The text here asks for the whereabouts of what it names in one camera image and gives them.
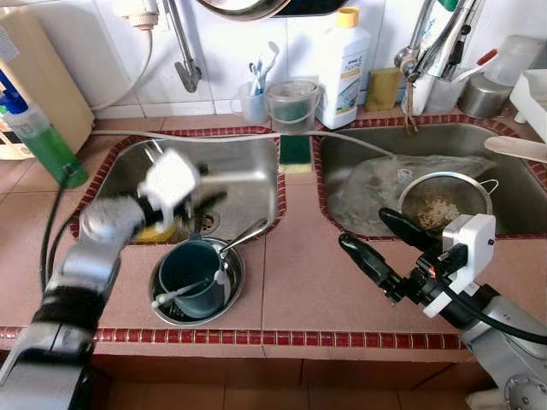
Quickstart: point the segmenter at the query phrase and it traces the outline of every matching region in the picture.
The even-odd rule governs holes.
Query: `yellow sponge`
[[[368,82],[365,111],[392,109],[401,83],[401,72],[397,68],[373,70]]]

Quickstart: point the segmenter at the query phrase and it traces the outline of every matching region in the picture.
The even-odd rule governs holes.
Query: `stainless steel sink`
[[[495,132],[467,124],[443,124],[422,126],[414,138],[408,137],[402,127],[349,129],[341,133],[400,155],[476,155],[492,160],[497,165],[481,175],[480,180],[497,179],[500,183],[491,195],[497,234],[547,232],[547,193],[522,160],[484,148],[485,139],[497,135]],[[381,154],[351,142],[323,138],[320,156],[329,207],[329,200],[340,192],[353,169],[362,161]]]
[[[278,154],[271,140],[223,143],[188,143],[156,140],[136,143],[124,149],[110,168],[97,196],[134,192],[161,150],[176,149],[204,172],[192,202],[219,191],[226,199],[207,215],[202,235],[225,241],[234,239],[259,218],[278,216]]]

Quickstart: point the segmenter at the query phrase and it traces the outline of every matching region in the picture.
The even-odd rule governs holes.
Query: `mesh strainer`
[[[482,185],[493,183],[487,191]],[[401,213],[425,230],[442,230],[461,214],[491,214],[496,179],[481,183],[462,173],[429,173],[413,181],[399,198]]]

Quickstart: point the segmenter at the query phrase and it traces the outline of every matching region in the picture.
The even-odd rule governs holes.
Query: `dish soap bottle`
[[[327,128],[339,128],[357,117],[357,100],[363,77],[370,34],[359,27],[359,8],[338,10],[336,27],[321,39],[322,56],[318,67],[323,95],[317,119]]]
[[[2,120],[59,185],[65,178],[68,188],[87,180],[87,172],[39,107],[27,104],[17,92],[9,90],[3,92],[0,104],[5,107],[2,111],[7,110]]]

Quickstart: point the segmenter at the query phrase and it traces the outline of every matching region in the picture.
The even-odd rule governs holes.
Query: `white plastic bottle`
[[[357,117],[357,100],[370,34],[359,27],[359,8],[338,10],[336,27],[321,38],[322,61],[318,62],[319,82],[324,88],[317,107],[317,119],[334,129]]]

